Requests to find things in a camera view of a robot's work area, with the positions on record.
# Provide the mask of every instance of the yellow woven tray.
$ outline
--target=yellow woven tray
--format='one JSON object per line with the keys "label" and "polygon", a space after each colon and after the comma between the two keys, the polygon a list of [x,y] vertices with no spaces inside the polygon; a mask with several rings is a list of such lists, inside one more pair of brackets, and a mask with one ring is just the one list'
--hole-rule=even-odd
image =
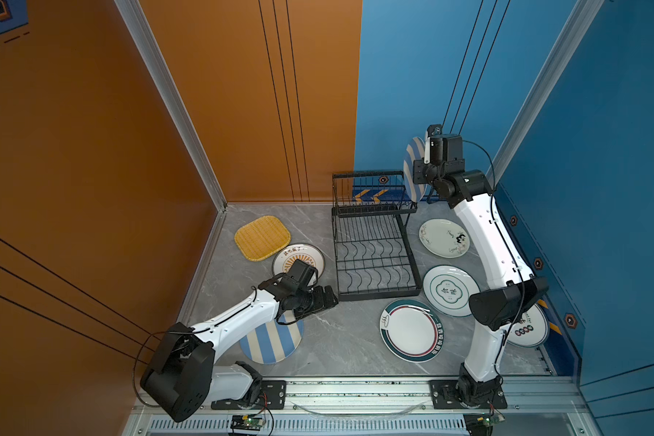
{"label": "yellow woven tray", "polygon": [[235,243],[242,254],[253,262],[278,253],[291,242],[291,234],[283,222],[271,215],[262,216],[235,232]]}

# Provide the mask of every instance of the black wire dish rack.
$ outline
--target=black wire dish rack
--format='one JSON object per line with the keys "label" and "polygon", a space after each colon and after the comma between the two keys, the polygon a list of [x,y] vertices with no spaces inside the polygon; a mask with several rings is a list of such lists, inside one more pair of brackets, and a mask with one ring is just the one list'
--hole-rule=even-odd
{"label": "black wire dish rack", "polygon": [[418,295],[423,285],[406,229],[417,204],[407,195],[402,171],[334,174],[332,189],[340,300]]}

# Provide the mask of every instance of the orange wall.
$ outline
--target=orange wall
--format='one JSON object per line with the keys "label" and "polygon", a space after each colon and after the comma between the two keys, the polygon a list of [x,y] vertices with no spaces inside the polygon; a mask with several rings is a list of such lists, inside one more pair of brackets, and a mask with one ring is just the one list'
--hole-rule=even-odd
{"label": "orange wall", "polygon": [[[146,330],[165,329],[213,204],[113,1],[29,1],[28,14],[29,34],[0,46],[0,237]],[[0,265],[147,336],[1,242]],[[138,351],[1,270],[0,295]],[[0,300],[0,434],[117,435],[132,362]]]}
{"label": "orange wall", "polygon": [[331,199],[354,168],[361,2],[141,4],[227,200]]}

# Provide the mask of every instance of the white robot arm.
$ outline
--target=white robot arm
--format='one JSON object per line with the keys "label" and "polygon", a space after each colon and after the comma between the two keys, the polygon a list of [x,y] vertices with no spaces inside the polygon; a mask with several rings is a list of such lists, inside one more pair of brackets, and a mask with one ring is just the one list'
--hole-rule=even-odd
{"label": "white robot arm", "polygon": [[494,190],[479,170],[465,171],[462,137],[427,129],[426,158],[414,161],[414,183],[428,183],[463,222],[478,250],[489,291],[470,297],[475,318],[470,353],[460,368],[457,399],[470,407],[489,404],[501,388],[498,361],[521,314],[548,291],[548,282],[525,264],[501,221]]}
{"label": "white robot arm", "polygon": [[244,362],[214,366],[218,358],[252,330],[292,310],[296,320],[338,304],[330,286],[308,286],[317,271],[297,260],[286,274],[262,282],[246,299],[207,321],[178,322],[157,345],[141,377],[141,387],[176,422],[191,416],[206,399],[253,405],[262,376]]}

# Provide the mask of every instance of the ventilation grille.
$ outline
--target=ventilation grille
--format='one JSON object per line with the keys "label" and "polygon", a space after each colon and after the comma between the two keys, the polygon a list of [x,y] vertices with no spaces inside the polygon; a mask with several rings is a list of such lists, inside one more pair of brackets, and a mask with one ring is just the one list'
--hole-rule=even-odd
{"label": "ventilation grille", "polygon": [[[148,430],[152,433],[222,433],[227,434],[230,418],[189,418],[184,422],[175,423],[167,416],[154,417],[150,421]],[[271,423],[259,433],[267,435]],[[333,435],[372,435],[372,434],[454,434],[467,435],[463,416],[451,414],[418,415],[416,418],[401,419],[336,419],[313,418],[310,416],[288,415],[276,416],[275,428],[272,436],[305,435],[305,434],[333,434]]]}
{"label": "ventilation grille", "polygon": [[227,416],[222,418],[189,418],[186,421],[174,422],[169,417],[157,417],[150,421],[151,431],[160,430],[218,430],[227,431],[230,428],[230,419]]}

